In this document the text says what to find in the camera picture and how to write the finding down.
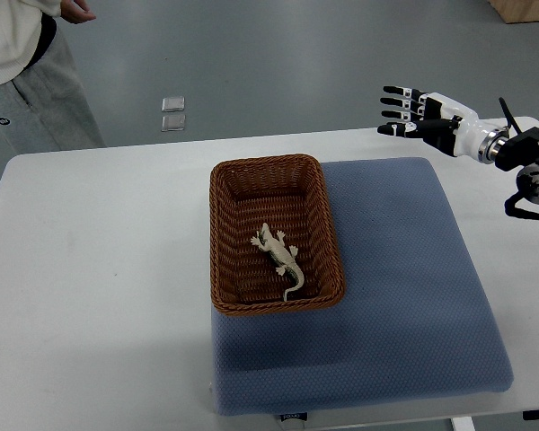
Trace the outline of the person's bare hand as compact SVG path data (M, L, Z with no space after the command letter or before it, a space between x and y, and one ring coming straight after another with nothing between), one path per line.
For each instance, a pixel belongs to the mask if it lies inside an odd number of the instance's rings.
M72 24L82 24L96 19L86 0L61 0L61 18Z

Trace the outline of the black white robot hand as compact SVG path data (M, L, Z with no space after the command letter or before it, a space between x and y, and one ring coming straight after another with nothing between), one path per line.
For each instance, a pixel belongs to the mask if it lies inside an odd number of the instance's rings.
M382 135L420 139L451 157L469 156L489 164L495 145L509 139L507 127L480 119L478 114L438 92L386 85L380 99L389 108L382 112L388 122L379 126Z

